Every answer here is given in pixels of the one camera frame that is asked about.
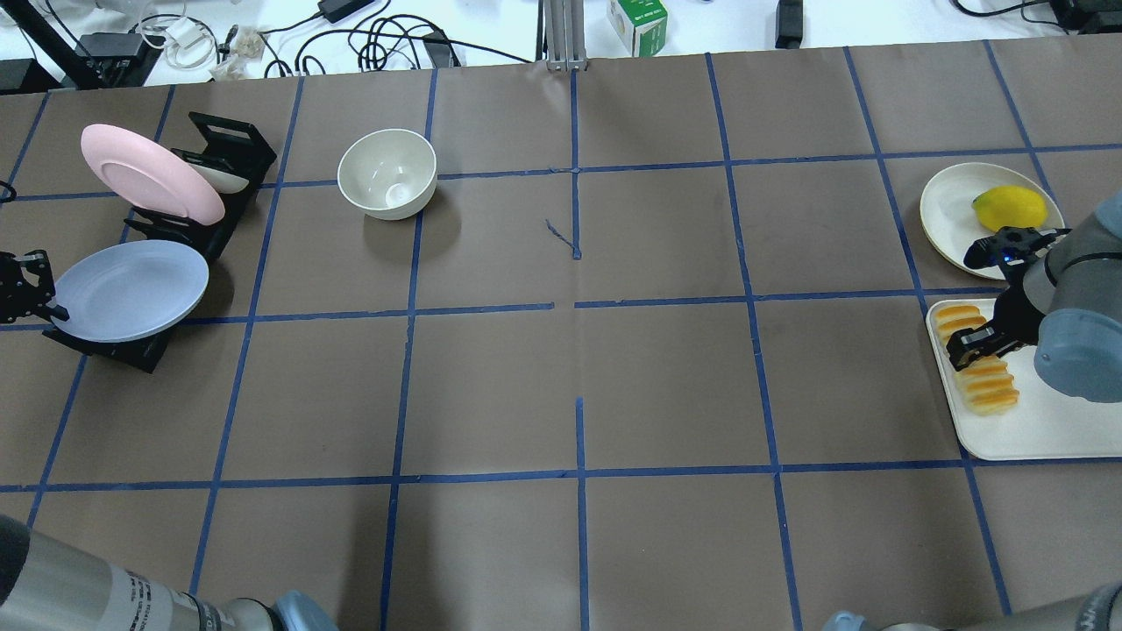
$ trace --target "white tray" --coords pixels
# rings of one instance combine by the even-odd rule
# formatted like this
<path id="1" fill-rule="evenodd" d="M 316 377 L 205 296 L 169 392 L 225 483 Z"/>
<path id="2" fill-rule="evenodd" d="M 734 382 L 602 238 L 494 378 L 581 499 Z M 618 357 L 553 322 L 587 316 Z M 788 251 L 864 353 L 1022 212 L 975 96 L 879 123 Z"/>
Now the white tray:
<path id="1" fill-rule="evenodd" d="M 953 304 L 973 304 L 986 319 L 993 300 L 945 300 L 927 312 L 927 331 L 939 365 L 942 390 L 950 405 L 955 432 L 967 451 L 984 460 L 1097 458 L 1122 456 L 1122 403 L 1092 403 L 1056 392 L 1032 367 L 1034 346 L 1005 355 L 1013 387 L 1021 391 L 1017 406 L 980 417 L 966 406 L 947 349 L 939 344 L 934 313 Z"/>

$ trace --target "round plate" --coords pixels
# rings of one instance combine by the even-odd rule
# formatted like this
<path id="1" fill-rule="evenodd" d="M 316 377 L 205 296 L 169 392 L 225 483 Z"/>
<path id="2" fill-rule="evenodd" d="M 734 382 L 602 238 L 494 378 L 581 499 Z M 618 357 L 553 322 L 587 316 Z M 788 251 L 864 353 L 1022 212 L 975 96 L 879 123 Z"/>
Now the round plate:
<path id="1" fill-rule="evenodd" d="M 992 237 L 993 232 L 978 223 L 977 216 L 971 204 L 974 198 L 994 186 L 1024 186 L 1031 189 L 1045 199 L 1048 218 L 1043 228 L 1064 228 L 1064 217 L 1059 213 L 1056 202 L 1037 185 L 1036 182 L 1020 173 L 983 162 L 968 162 L 948 166 L 927 183 L 923 195 L 919 200 L 919 216 L 923 222 L 923 232 L 928 240 L 947 260 L 964 269 L 994 281 L 1003 281 L 1001 269 L 986 267 L 971 269 L 963 265 L 963 256 L 974 241 L 983 237 Z"/>
<path id="2" fill-rule="evenodd" d="M 202 175 L 156 143 L 112 125 L 82 131 L 82 155 L 99 180 L 135 207 L 211 226 L 226 216 Z"/>
<path id="3" fill-rule="evenodd" d="M 98 342 L 158 333 L 199 304 L 210 268 L 201 254 L 174 241 L 121 244 L 88 256 L 55 282 L 70 320 L 63 332 Z"/>

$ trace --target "green box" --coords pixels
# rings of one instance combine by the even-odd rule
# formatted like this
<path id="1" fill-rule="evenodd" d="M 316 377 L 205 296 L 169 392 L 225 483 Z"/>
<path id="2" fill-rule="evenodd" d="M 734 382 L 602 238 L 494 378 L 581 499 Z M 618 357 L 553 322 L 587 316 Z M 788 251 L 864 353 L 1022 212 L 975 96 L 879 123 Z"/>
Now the green box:
<path id="1" fill-rule="evenodd" d="M 653 57 L 666 45 L 670 13 L 660 0 L 608 0 L 608 21 L 633 57 Z"/>

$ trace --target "blue joint cap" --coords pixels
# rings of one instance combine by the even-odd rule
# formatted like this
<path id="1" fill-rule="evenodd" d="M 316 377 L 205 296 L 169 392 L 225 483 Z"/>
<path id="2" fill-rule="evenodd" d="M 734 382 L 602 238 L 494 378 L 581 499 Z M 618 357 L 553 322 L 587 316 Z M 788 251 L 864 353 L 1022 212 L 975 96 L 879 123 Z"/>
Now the blue joint cap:
<path id="1" fill-rule="evenodd" d="M 1122 191 L 1098 204 L 1098 208 L 1095 209 L 1095 218 L 1112 235 L 1122 239 Z"/>
<path id="2" fill-rule="evenodd" d="M 1032 360 L 1046 384 L 1095 403 L 1122 401 L 1122 322 L 1085 309 L 1060 309 L 1040 323 Z"/>

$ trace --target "lemon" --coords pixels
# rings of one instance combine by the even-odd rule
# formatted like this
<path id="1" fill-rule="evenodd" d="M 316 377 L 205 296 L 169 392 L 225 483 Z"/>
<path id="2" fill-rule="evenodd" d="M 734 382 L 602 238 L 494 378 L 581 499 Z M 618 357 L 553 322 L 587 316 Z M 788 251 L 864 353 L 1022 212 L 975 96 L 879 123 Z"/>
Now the lemon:
<path id="1" fill-rule="evenodd" d="M 1048 219 L 1045 198 L 1024 186 L 997 186 L 974 198 L 974 213 L 991 232 L 1005 226 L 1039 228 Z"/>

